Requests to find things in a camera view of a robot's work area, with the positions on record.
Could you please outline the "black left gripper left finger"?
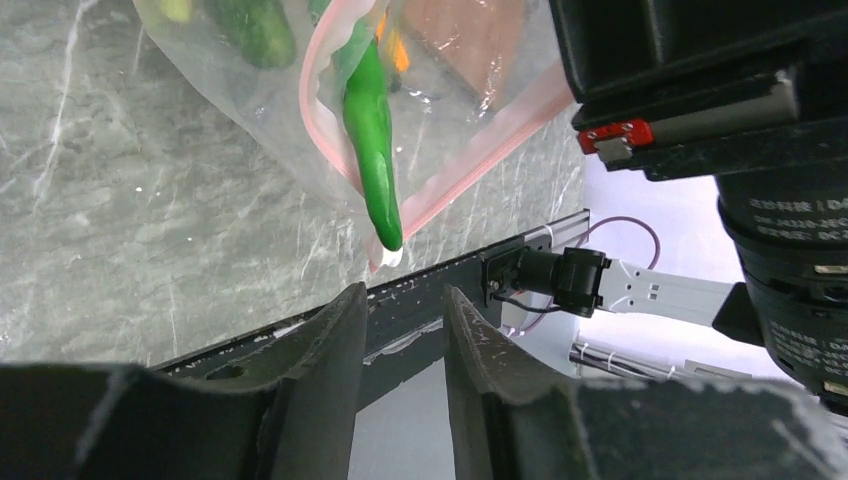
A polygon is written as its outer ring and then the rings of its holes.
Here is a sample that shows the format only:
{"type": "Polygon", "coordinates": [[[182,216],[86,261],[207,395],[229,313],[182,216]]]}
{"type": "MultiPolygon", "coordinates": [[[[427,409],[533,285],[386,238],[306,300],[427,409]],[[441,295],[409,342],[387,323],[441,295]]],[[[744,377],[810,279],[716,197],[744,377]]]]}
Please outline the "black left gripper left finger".
{"type": "Polygon", "coordinates": [[[353,284],[199,378],[137,364],[1,368],[5,479],[343,479],[367,325],[353,284]]]}

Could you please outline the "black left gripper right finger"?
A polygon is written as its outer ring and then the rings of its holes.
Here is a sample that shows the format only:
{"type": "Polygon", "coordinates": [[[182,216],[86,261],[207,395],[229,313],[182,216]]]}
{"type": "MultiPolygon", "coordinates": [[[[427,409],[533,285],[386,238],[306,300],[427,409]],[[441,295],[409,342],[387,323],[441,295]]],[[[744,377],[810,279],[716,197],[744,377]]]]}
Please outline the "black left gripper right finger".
{"type": "Polygon", "coordinates": [[[573,379],[444,292],[459,479],[843,479],[847,448],[800,389],[741,379],[573,379]]]}

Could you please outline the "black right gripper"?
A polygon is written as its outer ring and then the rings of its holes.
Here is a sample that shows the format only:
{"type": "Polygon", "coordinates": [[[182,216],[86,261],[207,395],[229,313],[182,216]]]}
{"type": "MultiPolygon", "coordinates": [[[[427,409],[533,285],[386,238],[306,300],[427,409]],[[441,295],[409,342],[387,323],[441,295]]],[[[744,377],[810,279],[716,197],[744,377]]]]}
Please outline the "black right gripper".
{"type": "Polygon", "coordinates": [[[843,1],[554,1],[578,144],[654,181],[847,159],[843,1]]]}

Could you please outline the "clear pink zip top bag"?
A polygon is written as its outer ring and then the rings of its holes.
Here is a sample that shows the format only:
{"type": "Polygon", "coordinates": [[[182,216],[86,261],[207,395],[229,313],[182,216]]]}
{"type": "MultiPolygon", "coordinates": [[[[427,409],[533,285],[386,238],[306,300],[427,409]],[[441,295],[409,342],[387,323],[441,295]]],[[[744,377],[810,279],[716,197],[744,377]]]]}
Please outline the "clear pink zip top bag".
{"type": "Polygon", "coordinates": [[[350,218],[372,270],[574,104],[524,1],[139,1],[188,82],[350,218]]]}

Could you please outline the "green toy chili pepper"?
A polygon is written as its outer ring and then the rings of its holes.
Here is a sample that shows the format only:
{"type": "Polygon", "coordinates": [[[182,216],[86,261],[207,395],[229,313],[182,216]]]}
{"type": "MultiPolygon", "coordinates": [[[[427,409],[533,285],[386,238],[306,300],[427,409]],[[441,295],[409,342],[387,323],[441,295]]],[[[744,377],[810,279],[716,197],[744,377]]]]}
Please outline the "green toy chili pepper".
{"type": "Polygon", "coordinates": [[[362,23],[354,26],[336,59],[352,61],[357,46],[363,51],[344,83],[342,119],[356,156],[368,217],[382,247],[398,252],[403,246],[403,226],[392,160],[389,87],[376,36],[362,23]]]}

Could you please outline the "green toy cucumber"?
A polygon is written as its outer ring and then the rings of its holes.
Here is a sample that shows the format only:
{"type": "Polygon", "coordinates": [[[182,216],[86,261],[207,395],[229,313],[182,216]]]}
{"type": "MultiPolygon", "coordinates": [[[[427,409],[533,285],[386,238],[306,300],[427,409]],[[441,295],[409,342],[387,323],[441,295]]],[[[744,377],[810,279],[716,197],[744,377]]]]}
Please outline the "green toy cucumber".
{"type": "Polygon", "coordinates": [[[297,46],[284,7],[275,0],[212,0],[204,8],[226,41],[260,70],[288,67],[297,46]]]}

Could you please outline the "purple toy eggplant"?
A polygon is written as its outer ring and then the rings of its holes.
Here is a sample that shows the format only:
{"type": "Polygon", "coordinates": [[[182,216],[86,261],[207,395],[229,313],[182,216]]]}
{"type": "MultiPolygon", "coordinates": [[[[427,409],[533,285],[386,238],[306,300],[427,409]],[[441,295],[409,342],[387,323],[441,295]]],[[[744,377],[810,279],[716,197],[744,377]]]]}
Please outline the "purple toy eggplant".
{"type": "Polygon", "coordinates": [[[151,24],[185,24],[193,19],[195,10],[192,0],[137,0],[134,5],[142,20],[151,24]]]}

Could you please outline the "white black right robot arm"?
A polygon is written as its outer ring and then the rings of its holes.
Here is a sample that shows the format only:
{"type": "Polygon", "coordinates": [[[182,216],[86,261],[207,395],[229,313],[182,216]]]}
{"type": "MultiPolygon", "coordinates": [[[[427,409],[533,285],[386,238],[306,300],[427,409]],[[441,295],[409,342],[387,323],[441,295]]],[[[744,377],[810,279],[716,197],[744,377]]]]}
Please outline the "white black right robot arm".
{"type": "Polygon", "coordinates": [[[487,259],[485,303],[685,320],[763,347],[847,410],[847,5],[554,1],[585,154],[653,182],[712,177],[743,280],[664,275],[604,253],[522,246],[487,259]]]}

